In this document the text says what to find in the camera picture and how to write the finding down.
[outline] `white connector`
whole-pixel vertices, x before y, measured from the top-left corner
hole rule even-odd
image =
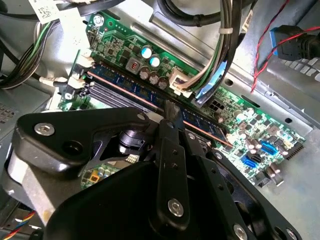
[[[43,83],[45,85],[54,87],[54,82],[60,82],[60,83],[66,83],[68,81],[68,79],[66,79],[65,77],[43,77],[41,76],[39,79],[40,83]]]
[[[85,80],[82,78],[74,78],[73,76],[69,78],[68,85],[74,89],[81,89],[85,86]]]
[[[190,78],[180,72],[178,69],[173,68],[169,77],[170,88],[174,90],[174,93],[180,96],[183,94],[186,98],[189,98],[192,94],[192,91],[184,91],[178,86],[190,81]]]
[[[76,63],[85,68],[91,68],[95,64],[95,60],[90,57],[91,53],[92,51],[88,48],[81,49]]]

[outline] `white cable tie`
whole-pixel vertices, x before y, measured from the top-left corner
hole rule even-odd
[[[234,32],[233,27],[231,28],[219,28],[220,34],[232,34]]]

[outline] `blue sata port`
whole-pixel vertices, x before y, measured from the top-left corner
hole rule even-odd
[[[260,143],[262,145],[261,150],[264,151],[265,153],[270,154],[272,156],[274,156],[278,153],[278,150],[272,144],[270,144],[266,141],[261,141]]]
[[[258,167],[258,163],[252,161],[247,155],[244,155],[241,158],[241,161],[243,162],[244,165],[246,165],[252,169],[255,169],[256,167]]]

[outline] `green wire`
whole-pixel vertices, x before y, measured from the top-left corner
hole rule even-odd
[[[213,56],[213,60],[208,68],[208,70],[205,72],[205,74],[203,75],[202,79],[201,79],[201,82],[198,83],[198,85],[196,85],[194,88],[191,89],[192,92],[198,90],[201,85],[206,81],[206,79],[208,78],[208,75],[209,73],[211,72],[216,60],[217,60],[217,56],[218,56],[218,52],[219,52],[219,48],[220,48],[220,44],[221,44],[221,37],[219,37],[219,40],[216,44],[216,47],[215,47],[215,51],[214,51],[214,56]]]
[[[31,52],[31,54],[30,54],[30,56],[28,57],[27,61],[30,61],[30,59],[32,59],[32,58],[34,57],[35,53],[37,52],[37,50],[38,50],[38,48],[39,48],[39,46],[40,46],[40,43],[41,43],[42,38],[43,38],[44,35],[45,35],[45,32],[46,32],[47,29],[50,27],[50,24],[51,24],[51,22],[47,23],[47,24],[44,26],[44,28],[42,29],[42,31],[41,31],[38,39],[37,39],[36,42],[35,42],[35,45],[34,45],[34,47],[33,47],[33,51]]]

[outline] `red wire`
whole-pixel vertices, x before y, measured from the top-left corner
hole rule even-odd
[[[290,40],[292,40],[292,39],[296,39],[296,38],[300,37],[301,35],[303,35],[303,34],[305,34],[305,33],[313,32],[313,31],[318,31],[318,30],[320,30],[320,26],[310,27],[310,28],[308,28],[307,30],[304,30],[304,31],[301,32],[301,33],[298,33],[298,34],[296,34],[296,35],[293,35],[293,36],[291,36],[291,37],[288,37],[288,38],[280,41],[279,44],[278,44],[277,46],[275,46],[275,47],[271,50],[271,52],[269,53],[269,55],[268,55],[268,57],[266,58],[265,63],[264,63],[264,65],[263,65],[263,67],[261,68],[261,70],[260,70],[259,72],[256,72],[256,73],[255,73],[255,75],[254,75],[254,77],[253,77],[253,85],[252,85],[251,93],[252,93],[252,92],[255,90],[255,88],[256,88],[256,85],[257,85],[257,82],[258,82],[258,81],[257,81],[258,76],[267,68],[268,62],[269,62],[270,58],[272,57],[272,55],[274,54],[274,52],[277,50],[277,48],[278,48],[279,46],[281,46],[282,44],[284,44],[284,43],[286,43],[286,42],[288,42],[288,41],[290,41]]]
[[[18,224],[18,228],[13,229],[3,240],[8,240],[12,238],[20,229],[29,222],[29,220],[36,214],[35,211],[31,211],[26,217],[23,218],[22,222]]]
[[[271,19],[271,21],[269,22],[269,24],[266,26],[266,28],[264,29],[260,39],[259,39],[259,42],[258,42],[258,45],[256,46],[256,54],[255,54],[255,60],[254,60],[254,75],[253,75],[253,85],[255,85],[255,81],[256,80],[256,74],[258,72],[258,62],[259,62],[259,49],[260,49],[260,46],[265,38],[265,35],[266,33],[268,32],[271,24],[276,20],[276,18],[278,17],[278,15],[283,11],[283,9],[285,8],[285,6],[288,4],[290,0],[286,0],[284,2],[284,4],[280,7],[279,11],[276,13],[276,15],[274,15],[274,17]]]

